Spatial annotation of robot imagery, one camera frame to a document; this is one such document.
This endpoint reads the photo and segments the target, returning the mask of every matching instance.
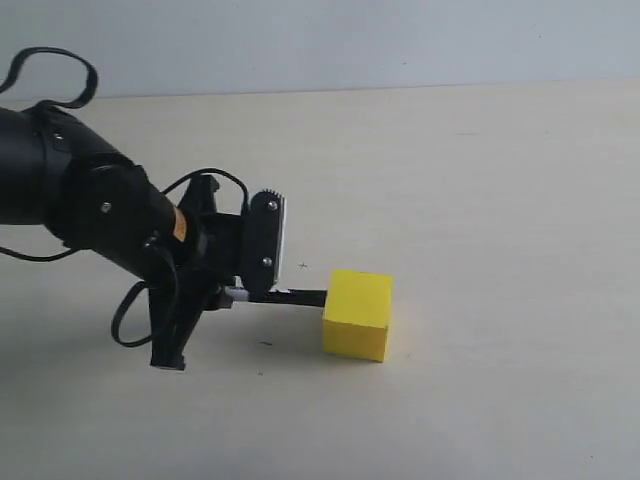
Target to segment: white wall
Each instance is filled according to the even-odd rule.
[[[103,96],[635,76],[639,19],[637,0],[0,0],[0,65],[70,48]],[[4,98],[72,94],[67,65]]]

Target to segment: table surface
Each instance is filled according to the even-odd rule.
[[[215,166],[282,192],[282,287],[393,275],[388,360],[324,355],[317,309],[245,304],[203,316],[186,372],[158,371],[109,337],[128,273],[90,252],[3,258],[3,478],[637,478],[640,80],[80,116],[159,186]],[[0,244],[59,248],[41,227]],[[141,301],[127,335],[146,322]]]

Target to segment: robotic arm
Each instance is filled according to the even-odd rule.
[[[65,110],[94,97],[98,74],[86,60],[57,48],[29,48],[13,59],[0,93],[37,53],[74,58],[86,67],[86,86],[70,102],[43,100],[24,111],[0,108],[0,224],[44,225],[66,251],[34,257],[0,247],[14,258],[51,262],[93,250],[138,277],[116,309],[113,339],[124,347],[151,343],[151,365],[184,370],[184,347],[203,311],[234,301],[322,307],[326,291],[273,291],[281,266],[285,200],[264,190],[250,198],[233,175],[203,168],[163,191],[144,169]],[[242,190],[238,215],[216,208],[226,177]],[[189,182],[174,205],[165,195]],[[120,325],[137,296],[149,291],[151,333],[124,341]]]

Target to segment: orange label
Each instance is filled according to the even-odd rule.
[[[176,214],[176,223],[173,226],[173,236],[180,242],[184,242],[187,238],[187,219],[184,218],[184,213],[182,213],[175,205],[173,206],[173,211]]]

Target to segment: yellow cube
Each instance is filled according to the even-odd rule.
[[[334,271],[323,315],[324,351],[383,362],[392,289],[389,275]]]

